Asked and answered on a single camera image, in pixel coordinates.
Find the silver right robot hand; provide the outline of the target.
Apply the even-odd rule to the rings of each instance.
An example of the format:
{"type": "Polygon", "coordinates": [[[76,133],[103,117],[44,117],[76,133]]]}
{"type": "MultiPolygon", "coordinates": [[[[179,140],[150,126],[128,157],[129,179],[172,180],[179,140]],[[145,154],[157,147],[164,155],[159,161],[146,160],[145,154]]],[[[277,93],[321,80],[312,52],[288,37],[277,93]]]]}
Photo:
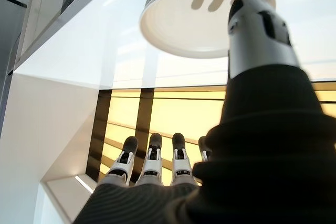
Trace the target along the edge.
{"type": "Polygon", "coordinates": [[[234,0],[228,81],[207,160],[170,187],[96,187],[75,223],[335,223],[335,118],[266,0],[234,0]]]}

